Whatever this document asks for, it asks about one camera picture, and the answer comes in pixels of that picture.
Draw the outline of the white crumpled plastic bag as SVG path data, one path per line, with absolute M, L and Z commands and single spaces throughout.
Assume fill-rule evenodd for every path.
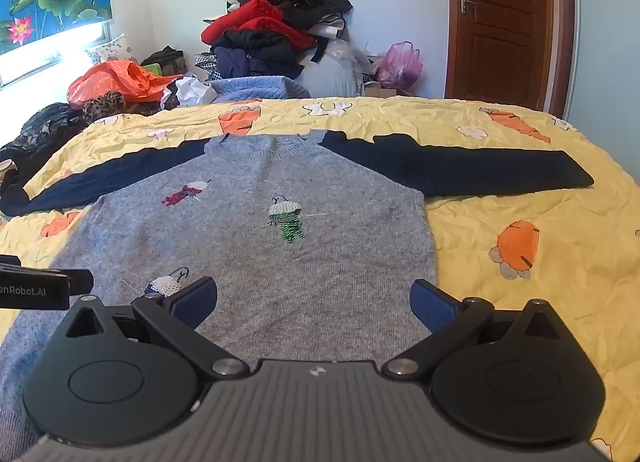
M 196 76 L 184 76 L 167 85 L 160 98 L 162 110 L 211 104 L 218 94 L 209 84 L 202 83 Z

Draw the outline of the pink plastic bag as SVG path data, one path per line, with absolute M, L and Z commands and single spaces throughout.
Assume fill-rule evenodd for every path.
M 420 50 L 405 40 L 390 46 L 378 66 L 376 77 L 384 88 L 406 90 L 420 78 L 422 71 Z

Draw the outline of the cardboard box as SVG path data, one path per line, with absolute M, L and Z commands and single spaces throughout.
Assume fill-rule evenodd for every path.
M 364 85 L 364 96 L 374 98 L 409 97 L 410 94 L 398 88 L 386 88 L 380 83 L 368 83 Z

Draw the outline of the brown wooden door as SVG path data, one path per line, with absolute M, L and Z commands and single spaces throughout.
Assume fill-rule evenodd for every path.
M 563 116 L 576 0 L 449 0 L 445 94 Z

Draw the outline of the red garment on pile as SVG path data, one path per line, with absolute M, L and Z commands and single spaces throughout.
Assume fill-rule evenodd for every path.
M 313 36 L 296 30 L 283 20 L 283 12 L 266 0 L 250 0 L 235 11 L 210 22 L 201 32 L 201 41 L 213 45 L 227 31 L 275 32 L 284 36 L 296 52 L 316 46 Z

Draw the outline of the grey navy knit sweater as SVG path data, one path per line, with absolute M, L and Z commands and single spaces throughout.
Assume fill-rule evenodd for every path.
M 2 342 L 2 459 L 600 460 L 603 384 L 549 303 L 411 312 L 437 286 L 411 173 L 397 136 L 224 136 L 101 196 L 51 264 L 91 293 Z M 215 281 L 194 331 L 134 313 L 161 276 Z

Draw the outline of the orange plastic bag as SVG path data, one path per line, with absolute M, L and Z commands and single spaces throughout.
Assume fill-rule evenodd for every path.
M 68 86 L 66 99 L 75 109 L 108 92 L 119 92 L 130 104 L 157 102 L 165 88 L 178 78 L 182 75 L 155 75 L 129 60 L 105 61 L 76 78 Z

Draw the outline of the dark navy jacket on pile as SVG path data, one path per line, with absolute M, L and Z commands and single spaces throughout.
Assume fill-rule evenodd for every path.
M 210 50 L 223 78 L 273 75 L 295 80 L 304 70 L 291 43 L 276 32 L 228 30 Z

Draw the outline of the yellow carrot print bedsheet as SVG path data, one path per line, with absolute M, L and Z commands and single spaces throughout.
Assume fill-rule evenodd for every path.
M 419 144 L 562 150 L 589 188 L 427 203 L 440 285 L 500 307 L 548 300 L 603 378 L 594 442 L 615 461 L 639 453 L 639 189 L 602 149 L 553 115 L 480 101 L 263 100 L 114 115 L 58 150 L 26 184 L 36 196 L 59 180 L 128 152 L 169 148 L 246 124 L 255 134 L 338 130 L 352 138 L 405 134 Z

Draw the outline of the leopard print garment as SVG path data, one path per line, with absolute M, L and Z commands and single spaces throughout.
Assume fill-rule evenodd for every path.
M 82 107 L 82 117 L 87 124 L 92 124 L 101 118 L 108 118 L 126 111 L 126 100 L 121 92 L 110 90 L 106 94 L 88 101 Z

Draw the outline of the grey bundle under pile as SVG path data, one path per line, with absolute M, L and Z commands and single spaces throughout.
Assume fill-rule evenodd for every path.
M 371 71 L 367 55 L 347 40 L 329 40 L 318 62 L 312 60 L 315 49 L 299 56 L 303 71 L 295 81 L 314 98 L 362 97 L 363 75 Z

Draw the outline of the light blue quilted blanket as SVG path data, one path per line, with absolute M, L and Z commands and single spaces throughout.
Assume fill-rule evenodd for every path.
M 285 76 L 244 76 L 211 81 L 209 86 L 217 93 L 214 104 L 257 99 L 308 99 L 310 92 Z

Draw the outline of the dark patterned garment at left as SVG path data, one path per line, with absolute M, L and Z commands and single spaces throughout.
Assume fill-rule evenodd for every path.
M 1 194 L 24 187 L 67 141 L 88 127 L 81 110 L 49 104 L 35 113 L 20 134 L 1 147 Z

